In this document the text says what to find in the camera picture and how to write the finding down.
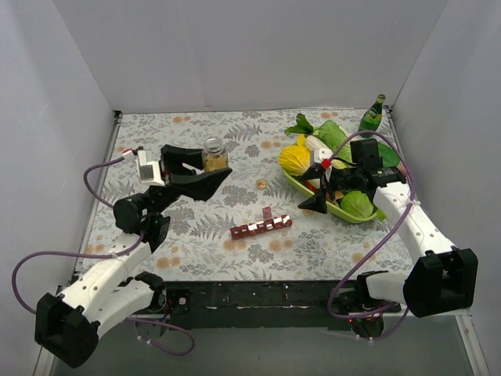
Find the red weekly pill organizer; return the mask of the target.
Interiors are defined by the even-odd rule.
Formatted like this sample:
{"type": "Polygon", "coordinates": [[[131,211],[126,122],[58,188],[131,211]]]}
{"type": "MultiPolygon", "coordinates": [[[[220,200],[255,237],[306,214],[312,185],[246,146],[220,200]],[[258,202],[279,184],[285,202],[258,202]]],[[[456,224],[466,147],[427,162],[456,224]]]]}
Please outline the red weekly pill organizer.
{"type": "Polygon", "coordinates": [[[291,227],[293,224],[290,215],[273,215],[270,207],[264,207],[262,209],[262,216],[263,218],[260,221],[232,227],[230,229],[231,239],[242,240],[248,237],[255,237],[264,233],[291,227]]]}

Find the gold pill bottle cap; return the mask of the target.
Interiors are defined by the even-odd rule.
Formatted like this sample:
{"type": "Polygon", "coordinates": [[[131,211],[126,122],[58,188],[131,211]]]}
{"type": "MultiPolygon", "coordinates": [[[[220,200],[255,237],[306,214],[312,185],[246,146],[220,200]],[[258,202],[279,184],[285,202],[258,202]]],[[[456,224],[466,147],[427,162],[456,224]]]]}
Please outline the gold pill bottle cap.
{"type": "Polygon", "coordinates": [[[264,189],[264,188],[266,188],[266,186],[267,186],[267,183],[266,183],[265,180],[259,179],[259,180],[256,181],[256,187],[258,189],[264,189]]]}

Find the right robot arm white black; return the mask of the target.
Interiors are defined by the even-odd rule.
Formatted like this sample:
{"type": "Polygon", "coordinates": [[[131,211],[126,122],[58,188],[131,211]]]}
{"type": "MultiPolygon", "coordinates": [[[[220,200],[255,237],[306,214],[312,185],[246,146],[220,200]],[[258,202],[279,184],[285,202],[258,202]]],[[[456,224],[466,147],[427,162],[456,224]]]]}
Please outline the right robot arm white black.
{"type": "Polygon", "coordinates": [[[351,143],[353,164],[333,166],[327,148],[311,153],[303,180],[318,179],[319,188],[300,209],[326,213],[326,198],[336,190],[365,193],[393,225],[413,261],[409,274],[376,271],[357,276],[352,301],[363,311],[383,312],[394,304],[407,306],[416,317],[432,316],[472,306],[478,257],[458,248],[428,218],[415,198],[411,182],[396,167],[386,167],[375,139],[351,143]]]}

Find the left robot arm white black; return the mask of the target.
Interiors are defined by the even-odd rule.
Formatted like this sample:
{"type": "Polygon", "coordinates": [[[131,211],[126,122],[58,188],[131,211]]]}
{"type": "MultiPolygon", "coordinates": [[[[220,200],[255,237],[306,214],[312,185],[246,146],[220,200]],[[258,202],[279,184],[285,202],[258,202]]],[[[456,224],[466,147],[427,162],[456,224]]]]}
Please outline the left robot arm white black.
{"type": "Polygon", "coordinates": [[[117,162],[135,162],[139,180],[148,185],[116,201],[113,214],[121,233],[115,245],[69,287],[45,294],[35,310],[35,341],[72,368],[84,364],[99,340],[130,315],[159,313],[166,305],[163,280],[151,273],[132,276],[165,241],[170,217],[163,213],[181,196],[207,201],[230,175],[231,168],[204,168],[201,149],[164,145],[153,161],[142,147],[123,151],[117,162]]]}

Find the clear pill bottle yellow pills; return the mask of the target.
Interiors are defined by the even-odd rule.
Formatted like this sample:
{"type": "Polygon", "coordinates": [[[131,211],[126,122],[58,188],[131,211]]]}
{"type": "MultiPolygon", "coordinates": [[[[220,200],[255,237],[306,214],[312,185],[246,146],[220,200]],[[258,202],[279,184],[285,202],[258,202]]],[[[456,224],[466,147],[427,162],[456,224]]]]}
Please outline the clear pill bottle yellow pills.
{"type": "Polygon", "coordinates": [[[228,152],[220,138],[209,137],[204,141],[202,150],[204,171],[212,172],[223,168],[228,168],[228,152]]]}

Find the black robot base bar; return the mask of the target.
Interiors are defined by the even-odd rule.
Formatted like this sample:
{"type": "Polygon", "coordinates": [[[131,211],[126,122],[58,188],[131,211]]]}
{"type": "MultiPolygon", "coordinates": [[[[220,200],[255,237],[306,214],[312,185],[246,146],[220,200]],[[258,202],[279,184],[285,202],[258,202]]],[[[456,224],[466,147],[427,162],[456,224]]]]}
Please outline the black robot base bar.
{"type": "Polygon", "coordinates": [[[185,329],[326,327],[347,331],[327,310],[335,280],[164,282],[141,312],[185,329]]]}

